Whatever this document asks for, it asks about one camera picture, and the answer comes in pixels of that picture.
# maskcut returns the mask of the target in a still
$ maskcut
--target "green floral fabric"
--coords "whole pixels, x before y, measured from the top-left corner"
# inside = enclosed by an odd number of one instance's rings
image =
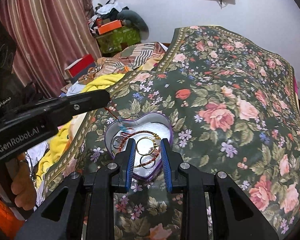
[[[283,239],[300,218],[300,116],[293,68],[279,55],[213,26],[176,29],[152,72],[134,71],[109,88],[113,111],[136,119],[169,117],[173,150],[201,171],[226,171]],[[75,169],[111,161],[104,144],[111,115],[87,114],[70,149],[46,174],[45,194]],[[163,174],[133,180],[114,195],[115,239],[179,239],[183,195],[165,190]],[[209,233],[211,212],[208,208]]]

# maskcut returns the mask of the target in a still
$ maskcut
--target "hand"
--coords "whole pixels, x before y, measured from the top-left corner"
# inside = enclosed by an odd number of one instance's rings
[[[18,156],[18,160],[25,160],[25,154]],[[37,199],[37,192],[30,178],[30,169],[27,163],[19,163],[19,171],[11,184],[11,191],[15,198],[17,207],[22,207],[24,210],[30,210],[34,207]]]

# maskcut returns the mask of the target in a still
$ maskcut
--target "metal screw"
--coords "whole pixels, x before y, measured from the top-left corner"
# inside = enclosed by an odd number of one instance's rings
[[[70,174],[70,178],[71,179],[76,179],[76,178],[78,178],[79,177],[79,173],[78,172],[76,172],[76,171],[74,171],[74,172],[72,172],[71,174]]]
[[[108,169],[113,170],[117,167],[117,164],[116,163],[109,163],[107,167],[108,167]]]
[[[190,168],[190,164],[189,163],[181,163],[180,167],[184,170],[189,169]]]
[[[226,178],[226,176],[227,176],[227,174],[224,171],[219,171],[218,172],[218,177],[220,179],[224,179],[224,178]]]

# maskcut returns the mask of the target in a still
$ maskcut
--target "orange box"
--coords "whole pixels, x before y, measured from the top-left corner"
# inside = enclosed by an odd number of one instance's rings
[[[102,25],[98,28],[99,35],[112,31],[114,29],[118,29],[122,27],[121,21],[116,20],[107,24]]]

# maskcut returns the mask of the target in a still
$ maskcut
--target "green container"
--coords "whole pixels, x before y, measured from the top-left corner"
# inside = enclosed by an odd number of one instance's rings
[[[96,39],[102,53],[119,52],[141,41],[139,31],[127,26],[102,34]]]

